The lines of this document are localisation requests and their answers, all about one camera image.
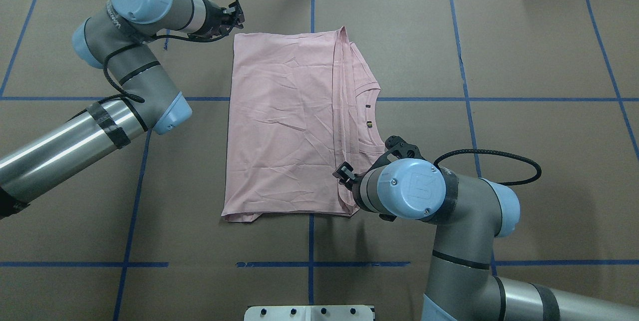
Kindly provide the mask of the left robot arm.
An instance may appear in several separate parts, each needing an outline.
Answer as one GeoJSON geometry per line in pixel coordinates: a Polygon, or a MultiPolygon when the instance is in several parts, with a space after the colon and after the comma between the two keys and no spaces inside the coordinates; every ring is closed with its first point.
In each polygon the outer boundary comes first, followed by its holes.
{"type": "Polygon", "coordinates": [[[184,94],[149,44],[161,39],[212,43],[242,29],[239,0],[108,0],[71,37],[75,53],[102,70],[116,93],[1,159],[1,217],[9,217],[62,182],[149,130],[166,134],[190,118],[184,94]]]}

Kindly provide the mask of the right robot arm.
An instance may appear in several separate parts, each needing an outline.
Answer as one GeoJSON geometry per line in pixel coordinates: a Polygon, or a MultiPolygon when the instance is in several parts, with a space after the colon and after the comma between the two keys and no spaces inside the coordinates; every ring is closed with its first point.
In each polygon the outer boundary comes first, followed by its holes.
{"type": "Polygon", "coordinates": [[[513,190],[458,176],[427,160],[374,164],[357,175],[347,162],[334,171],[367,212],[436,226],[423,321],[636,321],[638,308],[518,282],[491,272],[494,239],[520,220],[513,190]]]}

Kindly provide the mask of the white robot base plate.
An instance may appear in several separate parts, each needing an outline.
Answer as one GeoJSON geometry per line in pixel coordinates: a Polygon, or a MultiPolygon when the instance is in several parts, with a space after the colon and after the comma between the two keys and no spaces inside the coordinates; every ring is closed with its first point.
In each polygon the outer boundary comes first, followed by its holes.
{"type": "Polygon", "coordinates": [[[307,305],[249,307],[245,321],[374,321],[374,307],[367,305],[307,305]]]}

